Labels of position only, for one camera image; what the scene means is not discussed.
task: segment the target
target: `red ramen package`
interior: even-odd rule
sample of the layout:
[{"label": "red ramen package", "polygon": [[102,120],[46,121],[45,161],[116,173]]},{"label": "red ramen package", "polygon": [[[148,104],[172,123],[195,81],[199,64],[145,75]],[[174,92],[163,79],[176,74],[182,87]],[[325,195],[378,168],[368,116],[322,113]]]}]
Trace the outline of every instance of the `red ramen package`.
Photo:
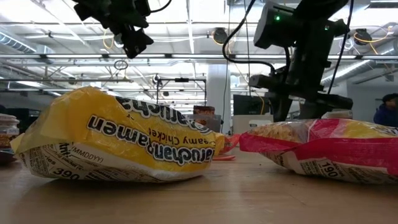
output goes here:
[{"label": "red ramen package", "polygon": [[364,184],[398,184],[398,129],[351,119],[279,122],[239,140],[302,175]]}]

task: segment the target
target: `table surface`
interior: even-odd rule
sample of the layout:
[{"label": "table surface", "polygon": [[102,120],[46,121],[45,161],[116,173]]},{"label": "table surface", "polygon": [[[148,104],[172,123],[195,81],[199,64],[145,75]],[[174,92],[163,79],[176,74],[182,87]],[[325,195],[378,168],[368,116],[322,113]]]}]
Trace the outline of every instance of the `table surface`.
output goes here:
[{"label": "table surface", "polygon": [[397,185],[304,177],[259,154],[192,180],[135,184],[35,177],[0,167],[0,223],[396,223]]}]

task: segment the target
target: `ramen package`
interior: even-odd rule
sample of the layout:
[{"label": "ramen package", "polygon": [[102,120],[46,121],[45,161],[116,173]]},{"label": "ramen package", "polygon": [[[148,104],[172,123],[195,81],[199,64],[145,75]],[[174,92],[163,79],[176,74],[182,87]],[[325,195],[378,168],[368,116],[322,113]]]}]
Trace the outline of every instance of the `ramen package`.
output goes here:
[{"label": "ramen package", "polygon": [[236,156],[233,153],[234,147],[239,143],[240,134],[232,136],[224,135],[224,148],[220,150],[218,156],[213,158],[214,161],[232,161]]},{"label": "ramen package", "polygon": [[280,122],[243,134],[240,148],[302,175],[398,183],[398,129],[350,119]]},{"label": "ramen package", "polygon": [[41,177],[170,182],[202,175],[224,137],[169,107],[86,87],[54,99],[11,144]]}]

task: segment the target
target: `maruchan text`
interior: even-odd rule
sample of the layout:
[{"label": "maruchan text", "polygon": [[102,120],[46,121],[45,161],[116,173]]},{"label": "maruchan text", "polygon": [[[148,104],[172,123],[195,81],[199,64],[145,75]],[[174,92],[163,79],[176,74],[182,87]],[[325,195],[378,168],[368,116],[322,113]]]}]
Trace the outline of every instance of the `maruchan text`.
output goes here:
[{"label": "maruchan text", "polygon": [[206,126],[198,124],[194,121],[186,119],[180,112],[169,108],[168,106],[155,105],[152,103],[146,103],[143,101],[130,100],[121,97],[116,97],[116,100],[123,106],[127,112],[140,113],[143,118],[150,118],[151,116],[158,116],[162,120],[172,123],[179,124],[184,127],[189,127],[192,130],[197,130],[202,134],[209,134],[211,130]]}]

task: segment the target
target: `maruchan logo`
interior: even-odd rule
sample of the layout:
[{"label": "maruchan logo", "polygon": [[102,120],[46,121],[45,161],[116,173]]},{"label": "maruchan logo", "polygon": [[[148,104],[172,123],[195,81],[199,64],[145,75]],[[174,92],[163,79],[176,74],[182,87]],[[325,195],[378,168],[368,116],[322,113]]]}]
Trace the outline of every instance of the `maruchan logo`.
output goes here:
[{"label": "maruchan logo", "polygon": [[146,147],[147,153],[155,160],[174,162],[180,166],[186,163],[204,163],[209,162],[213,158],[214,149],[212,148],[187,148],[187,147],[172,147],[163,145],[157,142],[149,143]]},{"label": "maruchan logo", "polygon": [[109,137],[116,137],[118,140],[126,141],[133,144],[138,144],[141,147],[146,147],[149,140],[148,135],[132,129],[130,127],[116,124],[113,121],[91,115],[88,120],[87,128]]},{"label": "maruchan logo", "polygon": [[130,100],[118,96],[115,98],[120,103],[120,105],[122,105],[123,108],[129,113],[132,111],[140,113],[143,118],[158,116],[168,123],[179,124],[184,127],[189,127],[190,129],[199,131],[202,134],[211,133],[211,130],[208,129],[206,126],[187,119],[179,111],[173,110],[168,106],[156,105],[137,100]]}]

